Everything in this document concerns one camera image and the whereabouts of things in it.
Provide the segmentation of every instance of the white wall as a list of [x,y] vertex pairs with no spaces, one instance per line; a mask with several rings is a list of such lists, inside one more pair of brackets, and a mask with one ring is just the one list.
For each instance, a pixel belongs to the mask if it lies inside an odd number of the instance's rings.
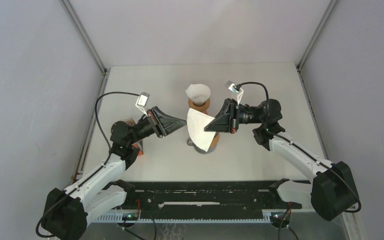
[[299,62],[330,0],[72,0],[106,67]]
[[339,1],[303,78],[332,160],[351,166],[368,239],[384,239],[384,1]]
[[57,0],[0,1],[0,240],[70,182],[101,73]]

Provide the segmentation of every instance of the gray floor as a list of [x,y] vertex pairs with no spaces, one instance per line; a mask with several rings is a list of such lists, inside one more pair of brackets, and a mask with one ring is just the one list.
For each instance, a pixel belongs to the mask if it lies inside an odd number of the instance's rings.
[[[294,213],[291,228],[300,240],[348,240],[345,225],[339,216],[325,221],[316,213]],[[201,223],[157,224],[157,240],[277,240],[277,229],[264,223]],[[146,240],[154,237],[152,224],[136,224],[130,230]],[[282,240],[294,240],[286,229]],[[122,230],[116,223],[92,223],[81,240],[138,240]]]

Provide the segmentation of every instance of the white table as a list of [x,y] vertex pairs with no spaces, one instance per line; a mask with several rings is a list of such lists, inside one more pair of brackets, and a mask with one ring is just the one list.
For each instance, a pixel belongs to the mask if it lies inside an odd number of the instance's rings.
[[[114,66],[105,92],[125,91],[150,94],[147,107],[158,106],[164,113],[186,119],[190,84],[205,84],[211,89],[208,113],[215,116],[224,99],[232,95],[224,87],[227,81],[264,83],[270,98],[279,100],[283,119],[280,125],[299,143],[322,156],[322,148],[299,76],[292,62],[230,63],[193,65]],[[257,85],[243,87],[243,104],[256,106],[265,100]],[[142,113],[135,108],[136,97],[109,95],[99,111],[101,125],[110,138],[113,123]],[[144,155],[122,175],[125,181],[260,181],[305,177],[283,158],[258,145],[252,129],[258,124],[240,125],[236,134],[223,133],[214,152],[199,154],[186,145],[187,127],[162,139],[152,135],[143,140]],[[107,157],[108,148],[97,126],[92,136],[84,173],[90,172]]]

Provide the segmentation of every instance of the gray wall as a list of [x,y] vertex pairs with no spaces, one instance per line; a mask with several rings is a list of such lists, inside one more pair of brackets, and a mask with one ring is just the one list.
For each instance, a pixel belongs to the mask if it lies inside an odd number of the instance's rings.
[[70,182],[101,73],[57,0],[0,1],[0,239]]
[[339,1],[303,78],[331,159],[352,168],[368,239],[384,239],[384,1]]

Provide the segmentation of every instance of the robotic arm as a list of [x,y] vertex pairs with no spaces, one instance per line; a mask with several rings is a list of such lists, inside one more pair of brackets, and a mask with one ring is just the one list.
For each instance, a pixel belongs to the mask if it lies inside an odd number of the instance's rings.
[[113,144],[106,160],[64,190],[54,188],[49,192],[37,227],[41,224],[62,240],[78,240],[93,220],[125,202],[126,192],[122,187],[112,185],[102,189],[118,180],[118,176],[135,162],[140,150],[132,144],[153,134],[165,137],[186,125],[185,120],[166,115],[157,106],[145,111],[147,97],[149,95],[143,93],[136,102],[146,117],[134,126],[124,121],[112,125],[110,140]]
[[333,163],[305,149],[278,123],[282,119],[281,104],[275,99],[263,101],[258,106],[239,104],[243,90],[228,82],[226,87],[236,95],[227,98],[220,112],[204,130],[234,134],[240,124],[261,124],[252,132],[257,144],[263,146],[297,168],[310,184],[282,179],[270,186],[284,202],[312,206],[325,220],[331,221],[359,202],[359,196],[350,167],[344,162]]

